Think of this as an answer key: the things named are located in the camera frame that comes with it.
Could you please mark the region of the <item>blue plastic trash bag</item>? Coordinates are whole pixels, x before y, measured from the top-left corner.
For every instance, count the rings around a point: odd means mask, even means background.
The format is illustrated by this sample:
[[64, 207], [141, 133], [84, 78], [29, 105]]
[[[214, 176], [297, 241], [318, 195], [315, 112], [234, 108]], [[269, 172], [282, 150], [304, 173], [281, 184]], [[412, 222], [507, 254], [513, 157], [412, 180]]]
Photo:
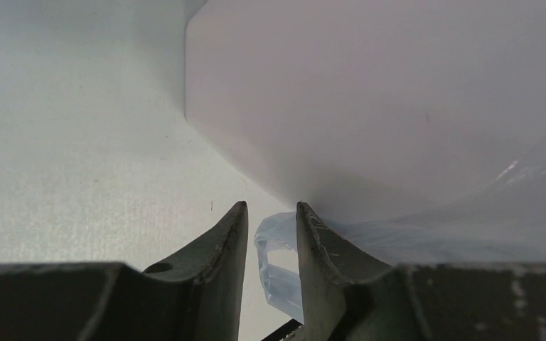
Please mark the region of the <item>blue plastic trash bag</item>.
[[328, 226], [390, 265], [448, 264], [546, 274], [546, 134], [492, 183], [447, 205]]

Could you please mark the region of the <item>white translucent trash bin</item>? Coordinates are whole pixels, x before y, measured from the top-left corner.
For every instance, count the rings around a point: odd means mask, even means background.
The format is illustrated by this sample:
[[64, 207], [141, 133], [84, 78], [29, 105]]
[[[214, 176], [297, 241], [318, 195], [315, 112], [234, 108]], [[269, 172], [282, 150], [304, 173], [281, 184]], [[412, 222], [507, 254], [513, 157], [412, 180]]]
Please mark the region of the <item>white translucent trash bin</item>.
[[209, 1], [186, 29], [186, 118], [286, 205], [443, 205], [546, 134], [546, 1]]

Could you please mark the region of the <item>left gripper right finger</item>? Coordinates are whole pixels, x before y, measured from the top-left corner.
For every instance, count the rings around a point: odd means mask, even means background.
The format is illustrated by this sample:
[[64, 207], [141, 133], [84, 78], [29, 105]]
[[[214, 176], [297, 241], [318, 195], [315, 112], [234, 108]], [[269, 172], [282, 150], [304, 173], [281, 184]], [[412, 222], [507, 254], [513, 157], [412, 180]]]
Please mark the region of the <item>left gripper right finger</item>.
[[546, 263], [389, 266], [300, 202], [307, 340], [546, 340]]

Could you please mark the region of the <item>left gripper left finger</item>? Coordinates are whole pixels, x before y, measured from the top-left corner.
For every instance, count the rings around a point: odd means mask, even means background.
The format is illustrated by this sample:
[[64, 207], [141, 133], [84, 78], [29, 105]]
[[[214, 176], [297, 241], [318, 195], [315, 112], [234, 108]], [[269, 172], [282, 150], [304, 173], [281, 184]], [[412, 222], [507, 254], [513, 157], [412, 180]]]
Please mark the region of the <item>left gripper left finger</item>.
[[236, 340], [248, 209], [143, 271], [119, 262], [0, 264], [0, 340]]

